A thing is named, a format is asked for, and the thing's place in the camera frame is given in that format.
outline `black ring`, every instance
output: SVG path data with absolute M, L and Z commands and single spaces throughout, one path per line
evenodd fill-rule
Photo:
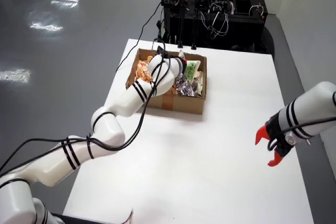
M 75 167 L 74 163 L 72 162 L 72 160 L 71 160 L 71 158 L 70 158 L 70 156 L 69 156 L 68 150 L 67 150 L 67 148 L 66 148 L 65 145 L 64 145 L 64 141 L 61 142 L 61 145 L 62 145 L 64 154 L 65 154 L 65 156 L 67 157 L 67 160 L 68 160 L 68 162 L 69 162 L 71 168 L 72 168 L 73 170 L 76 170 L 76 167 Z
M 77 156 L 76 156 L 76 153 L 74 152 L 74 149 L 72 148 L 72 145 L 70 144 L 70 141 L 69 141 L 68 138 L 67 138 L 67 143 L 69 143 L 69 144 L 68 144 L 69 150 L 70 150 L 70 152 L 71 152 L 71 154 L 72 154 L 72 157 L 74 158 L 74 160 L 75 160 L 77 166 L 79 167 L 79 166 L 80 166 L 80 162 L 79 162 L 79 160 L 78 160 L 78 158 L 77 158 Z
M 146 100 L 148 99 L 147 98 L 147 95 L 145 93 L 145 91 L 143 90 L 143 88 L 141 87 L 140 83 L 136 80 L 135 83 L 138 85 L 138 87 L 141 89 L 142 93 L 143 93 L 143 96 L 146 98 Z
M 48 209 L 46 208 L 46 206 L 43 204 L 44 206 L 44 217 L 43 217 L 43 224 L 47 224 L 48 223 Z
M 334 94 L 332 94 L 332 101 L 334 102 L 334 105 L 336 106 L 335 96 L 336 96 L 336 91 L 334 92 Z
M 97 119 L 94 121 L 94 123 L 93 123 L 93 126 L 92 126 L 92 130 L 93 130 L 93 132 L 95 132 L 95 125 L 96 125 L 96 123 L 98 122 L 98 120 L 101 118 L 101 117 L 103 117 L 104 115 L 106 115 L 106 114 L 112 114 L 113 115 L 113 113 L 112 112 L 104 112 L 104 113 L 102 113 L 102 114 L 100 114 L 99 115 L 99 117 L 97 117 Z
M 4 186 L 10 184 L 10 183 L 17 182 L 17 181 L 26 182 L 29 185 L 29 182 L 27 180 L 23 179 L 23 178 L 13 178 L 13 179 L 7 180 L 6 182 L 2 183 L 0 185 L 0 189 L 3 188 Z
M 296 118 L 296 116 L 295 116 L 295 111 L 294 111 L 294 103 L 295 103 L 295 101 L 296 101 L 296 99 L 295 99 L 295 100 L 293 101 L 293 103 L 292 103 L 291 111 L 292 111 L 292 116 L 293 116 L 294 123 L 295 123 L 295 125 L 298 125 L 299 122 L 298 122 L 298 120 L 297 120 L 297 118 Z M 301 128 L 301 127 L 299 127 L 298 130 L 299 130 L 299 132 L 301 132 L 301 134 L 304 135 L 305 137 L 308 137 L 308 138 L 313 137 L 312 135 L 309 135 L 307 132 L 305 132 L 304 129 Z
M 290 120 L 290 117 L 289 117 L 289 106 L 291 106 L 291 104 L 292 104 L 292 103 L 289 103 L 289 104 L 287 105 L 287 108 L 286 108 L 286 117 L 287 117 L 287 122 L 288 122 L 289 127 L 292 127 L 292 126 L 293 126 L 293 124 L 292 124 L 292 122 L 291 122 L 291 120 Z M 304 137 L 300 136 L 299 133 L 297 133 L 297 131 L 296 131 L 295 129 L 292 130 L 292 131 L 293 131 L 293 133 L 295 134 L 295 136 L 297 136 L 298 138 L 305 139 Z
M 138 95 L 140 96 L 142 102 L 145 102 L 145 99 L 143 98 L 142 94 L 140 93 L 140 91 L 138 90 L 138 88 L 135 86 L 135 84 L 133 83 L 132 86 L 134 87 L 134 89 L 136 90 L 136 92 L 138 93 Z

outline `white table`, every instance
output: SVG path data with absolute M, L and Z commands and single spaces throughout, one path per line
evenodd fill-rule
M 135 43 L 128 41 L 123 57 Z M 269 167 L 267 141 L 255 146 L 256 131 L 284 106 L 271 55 L 183 50 L 207 57 L 203 115 L 148 109 L 128 148 L 82 165 L 64 215 L 121 223 L 134 209 L 134 224 L 313 223 L 295 149 Z M 135 54 L 106 103 L 125 90 Z M 127 137 L 139 118 L 118 118 Z

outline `black cable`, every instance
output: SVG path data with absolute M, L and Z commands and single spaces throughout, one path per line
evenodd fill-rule
M 30 143 L 30 142 L 52 142 L 52 143 L 61 143 L 62 141 L 66 141 L 66 139 L 59 139 L 59 140 L 51 140 L 51 139 L 44 139 L 44 138 L 31 138 L 28 139 L 26 141 L 24 141 L 23 143 L 21 143 L 21 145 L 15 149 L 15 151 L 13 151 L 13 153 L 8 157 L 8 159 L 4 162 L 4 164 L 0 167 L 0 172 L 2 171 L 2 169 L 8 164 L 8 162 L 13 158 L 13 156 L 26 144 Z
M 145 27 L 145 25 L 148 24 L 148 22 L 149 22 L 149 21 L 152 19 L 152 17 L 155 15 L 155 13 L 156 13 L 156 11 L 159 9 L 159 6 L 160 6 L 160 5 L 161 5 L 161 2 L 158 4 L 158 6 L 157 6 L 157 8 L 155 9 L 155 12 L 152 14 L 152 16 L 151 16 L 151 17 L 147 20 L 147 22 L 142 26 L 140 36 L 139 36 L 139 38 L 138 38 L 138 41 L 136 42 L 137 44 L 136 44 L 134 47 L 132 47 L 132 49 L 128 52 L 128 54 L 126 55 L 126 57 L 120 62 L 119 66 L 117 67 L 117 69 L 116 69 L 115 72 L 118 71 L 118 69 L 120 68 L 120 66 L 122 65 L 122 63 L 127 59 L 128 55 L 130 55 L 131 51 L 132 51 L 135 47 L 137 47 L 137 45 L 138 45 L 138 43 L 139 43 L 139 41 L 140 41 L 140 39 L 141 39 L 142 33 L 143 33 L 143 28 Z
M 165 46 L 165 43 L 163 42 L 163 40 L 161 39 L 155 39 L 154 41 L 158 41 L 158 42 L 161 42 L 163 44 L 163 47 L 164 47 L 164 51 L 166 49 L 166 46 Z M 60 139 L 60 140 L 50 140 L 50 139 L 44 139 L 44 138 L 31 138 L 31 139 L 28 139 L 26 141 L 24 141 L 17 149 L 15 149 L 15 151 L 9 156 L 9 158 L 5 161 L 5 163 L 0 167 L 0 171 L 7 165 L 7 163 L 12 159 L 12 157 L 24 146 L 26 145 L 27 143 L 30 143 L 30 142 L 53 142 L 53 143 L 60 143 L 60 145 L 52 148 L 51 150 L 49 151 L 46 151 L 34 158 L 31 158 L 19 165 L 16 165 L 14 167 L 12 167 L 11 169 L 7 170 L 6 172 L 0 174 L 0 177 L 10 173 L 11 171 L 15 170 L 15 169 L 18 169 L 24 165 L 27 165 L 41 157 L 44 157 L 60 148 L 63 148 L 64 146 L 67 146 L 67 145 L 70 145 L 70 144 L 76 144 L 76 143 L 80 143 L 80 142 L 87 142 L 87 143 L 94 143 L 96 145 L 98 145 L 99 147 L 107 150 L 107 151 L 120 151 L 126 147 L 128 147 L 133 141 L 134 139 L 137 137 L 140 129 L 141 129 L 141 126 L 142 126 L 142 123 L 143 123 L 143 119 L 144 119 L 144 115 L 145 115 L 145 112 L 146 112 L 146 109 L 147 109 L 147 106 L 148 106 L 148 103 L 149 103 L 149 100 L 150 98 L 152 97 L 154 91 L 156 90 L 156 87 L 160 84 L 160 82 L 165 78 L 165 76 L 168 74 L 169 72 L 169 69 L 170 69 L 170 65 L 171 65 L 171 59 L 170 59 L 170 56 L 168 55 L 168 58 L 169 58 L 169 64 L 168 64 L 168 68 L 167 68 L 167 71 L 163 74 L 163 76 L 161 77 L 160 80 L 158 80 L 159 76 L 160 76 L 160 72 L 161 72 L 161 69 L 162 69 L 162 65 L 163 63 L 165 63 L 164 61 L 164 58 L 162 56 L 162 60 L 160 62 L 160 67 L 159 67 L 159 71 L 157 73 L 157 77 L 156 77 L 156 80 L 155 80 L 155 83 L 153 85 L 153 88 L 148 96 L 148 99 L 145 103 L 145 106 L 144 106 L 144 109 L 141 113 L 141 117 L 140 117 L 140 120 L 139 120 L 139 123 L 138 123 L 138 127 L 136 128 L 136 130 L 134 131 L 134 133 L 132 134 L 132 136 L 122 145 L 120 146 L 111 146 L 111 145 L 108 145 L 96 138 L 93 138 L 93 137 L 87 137 L 87 138 L 65 138 L 65 139 Z
M 49 139 L 44 139 L 43 140 L 43 142 L 56 142 L 56 141 L 59 141 L 59 140 L 49 140 Z M 0 174 L 0 178 L 2 176 L 6 175 L 7 173 L 10 173 L 11 171 L 13 171 L 15 169 L 18 169 L 18 168 L 20 168 L 20 167 L 22 167 L 24 165 L 27 165 L 27 164 L 29 164 L 29 163 L 31 163 L 31 162 L 33 162 L 33 161 L 35 161 L 35 160 L 37 160 L 37 159 L 39 159 L 41 157 L 44 157 L 44 156 L 48 155 L 49 153 L 52 153 L 52 152 L 60 149 L 60 148 L 63 148 L 63 146 L 67 146 L 69 144 L 76 144 L 76 143 L 79 143 L 79 142 L 86 142 L 86 141 L 87 140 L 85 138 L 72 138 L 71 142 L 69 142 L 69 143 L 65 143 L 65 142 L 61 143 L 60 145 L 58 145 L 58 146 L 56 146 L 56 147 L 48 150 L 47 152 L 44 152 L 44 153 L 42 153 L 42 154 L 40 154 L 40 155 L 38 155 L 36 157 L 33 157 L 33 158 L 31 158 L 31 159 L 29 159 L 29 160 L 27 160 L 27 161 L 25 161 L 25 162 L 23 162 L 23 163 L 21 163 L 19 165 L 16 165 L 16 166 L 12 167 L 11 169 L 5 171 L 4 173 L 1 173 Z
M 312 121 L 309 121 L 307 123 L 297 124 L 295 126 L 288 127 L 286 129 L 282 130 L 281 134 L 285 134 L 286 132 L 295 130 L 297 128 L 311 126 L 311 125 L 320 124 L 320 123 L 328 123 L 328 122 L 332 122 L 332 121 L 336 121 L 336 116 L 332 116 L 330 118 L 323 118 L 323 119 L 312 120 Z

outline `electronic equipment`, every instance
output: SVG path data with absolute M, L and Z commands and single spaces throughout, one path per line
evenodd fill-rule
M 268 15 L 264 0 L 162 0 L 165 42 L 199 47 L 263 51 Z

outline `wire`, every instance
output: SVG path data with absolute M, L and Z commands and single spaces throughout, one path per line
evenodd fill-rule
M 164 51 L 166 49 L 166 46 L 165 46 L 165 43 L 163 40 L 161 39 L 155 39 L 154 41 L 158 41 L 158 42 L 161 42 L 163 44 L 163 47 L 164 47 Z M 165 78 L 165 76 L 168 74 L 169 72 L 169 69 L 170 69 L 170 66 L 171 66 L 171 58 L 168 54 L 168 59 L 169 59 L 169 64 L 168 64 L 168 68 L 167 68 L 167 71 L 162 75 L 162 77 L 159 79 L 159 76 L 160 76 L 160 72 L 161 72 L 161 69 L 162 69 L 162 65 L 165 63 L 164 61 L 164 58 L 162 57 L 162 60 L 160 62 L 160 67 L 159 67 L 159 70 L 158 70 L 158 73 L 157 73 L 157 77 L 156 77 L 156 80 L 154 82 L 154 85 L 153 85 L 153 88 L 151 90 L 151 92 L 149 93 L 149 96 L 148 96 L 148 99 L 145 103 L 145 106 L 144 106 L 144 109 L 141 113 L 141 117 L 140 117 L 140 120 L 139 120 L 139 123 L 138 123 L 138 127 L 136 128 L 136 130 L 134 131 L 134 133 L 132 134 L 132 136 L 122 145 L 120 146 L 111 146 L 111 145 L 108 145 L 96 138 L 93 138 L 93 137 L 87 137 L 87 138 L 66 138 L 66 139 L 60 139 L 60 140 L 50 140 L 50 139 L 45 139 L 45 138 L 31 138 L 31 139 L 28 139 L 26 141 L 24 141 L 17 149 L 15 149 L 15 151 L 9 156 L 9 158 L 5 161 L 5 163 L 0 167 L 0 171 L 2 171 L 2 169 L 8 164 L 8 162 L 13 158 L 13 156 L 26 144 L 30 143 L 30 142 L 54 142 L 54 143 L 60 143 L 60 145 L 57 145 L 55 146 L 54 148 L 36 156 L 36 157 L 33 157 L 19 165 L 16 165 L 14 167 L 12 167 L 11 169 L 7 170 L 6 172 L 0 174 L 0 177 L 12 172 L 13 170 L 15 169 L 18 169 L 22 166 L 25 166 L 41 157 L 44 157 L 60 148 L 63 148 L 64 146 L 67 146 L 67 145 L 70 145 L 70 144 L 76 144 L 76 143 L 80 143 L 80 142 L 89 142 L 89 143 L 94 143 L 96 145 L 98 145 L 99 147 L 105 149 L 105 150 L 108 150 L 108 151 L 120 151 L 126 147 L 128 147 L 133 141 L 134 139 L 137 137 L 140 129 L 141 129 L 141 126 L 142 126 L 142 123 L 143 123 L 143 119 L 144 119 L 144 115 L 145 115 L 145 112 L 146 112 L 146 109 L 147 109 L 147 106 L 148 106 L 148 103 L 149 103 L 149 100 L 150 98 L 152 97 L 154 91 L 156 90 L 156 87 L 160 84 L 160 82 Z
M 138 38 L 138 41 L 136 42 L 137 44 L 135 44 L 135 46 L 131 48 L 131 50 L 128 52 L 128 54 L 126 55 L 126 57 L 120 62 L 119 66 L 117 67 L 117 69 L 116 69 L 115 72 L 117 72 L 117 71 L 119 70 L 120 66 L 121 66 L 121 65 L 123 64 L 123 62 L 127 59 L 127 57 L 130 55 L 131 51 L 132 51 L 135 47 L 137 47 L 137 45 L 138 45 L 138 43 L 139 43 L 139 41 L 140 41 L 140 39 L 141 39 L 142 33 L 143 33 L 143 28 L 145 27 L 145 25 L 148 24 L 148 22 L 149 22 L 149 21 L 152 19 L 152 17 L 155 15 L 155 13 L 156 13 L 156 11 L 159 9 L 159 6 L 160 6 L 160 5 L 161 5 L 161 2 L 158 4 L 158 6 L 157 6 L 157 8 L 155 9 L 155 12 L 152 14 L 152 16 L 151 16 L 151 17 L 147 20 L 147 22 L 142 26 L 140 36 L 139 36 L 139 38 Z
M 281 134 L 284 134 L 286 132 L 295 130 L 297 128 L 311 126 L 311 125 L 320 124 L 320 123 L 328 123 L 328 122 L 333 122 L 333 121 L 336 121 L 336 116 L 333 116 L 333 117 L 330 117 L 330 118 L 324 118 L 324 119 L 317 119 L 317 120 L 309 121 L 309 122 L 306 122 L 306 123 L 297 124 L 295 126 L 288 127 L 286 129 L 282 130 Z
M 221 34 L 225 22 L 226 22 L 226 31 L 223 34 Z M 212 39 L 215 39 L 218 35 L 221 36 L 221 37 L 225 36 L 227 34 L 228 30 L 229 30 L 229 21 L 228 21 L 228 17 L 227 17 L 227 13 L 226 13 L 225 14 L 225 20 L 222 24 L 221 29 L 216 33 L 215 37 L 213 37 Z
M 217 18 L 217 16 L 218 16 L 218 14 L 219 14 L 220 12 L 218 12 L 217 13 L 217 15 L 216 15 L 216 17 L 215 17 L 215 19 L 214 19 L 214 21 L 212 22 L 212 25 L 211 26 L 214 26 L 214 24 L 215 24 L 215 21 L 216 21 L 216 18 Z
M 253 5 L 253 6 L 251 6 L 250 10 L 248 11 L 248 15 L 250 15 L 250 12 L 251 12 L 251 10 L 252 10 L 253 7 L 257 7 L 258 11 L 259 11 L 259 7 L 261 7 L 262 8 L 262 12 L 261 12 L 260 16 L 262 16 L 264 14 L 264 7 L 262 5 Z
M 200 13 L 201 13 L 201 21 L 202 21 L 204 27 L 205 27 L 207 30 L 210 30 L 211 33 L 215 33 L 215 34 L 216 34 L 216 35 L 215 35 L 213 38 L 211 38 L 211 39 L 215 39 L 217 36 L 221 36 L 221 37 L 223 37 L 223 36 L 225 36 L 225 35 L 227 34 L 228 29 L 229 29 L 229 23 L 228 23 L 228 16 L 227 16 L 227 13 L 225 14 L 225 20 L 224 20 L 224 22 L 223 22 L 223 24 L 222 24 L 222 27 L 221 27 L 221 29 L 220 29 L 219 31 L 216 30 L 213 26 L 206 26 L 206 24 L 205 24 L 205 17 L 204 17 L 204 14 L 203 14 L 201 11 L 200 11 Z M 223 29 L 225 23 L 227 23 L 226 31 L 223 32 L 222 29 Z

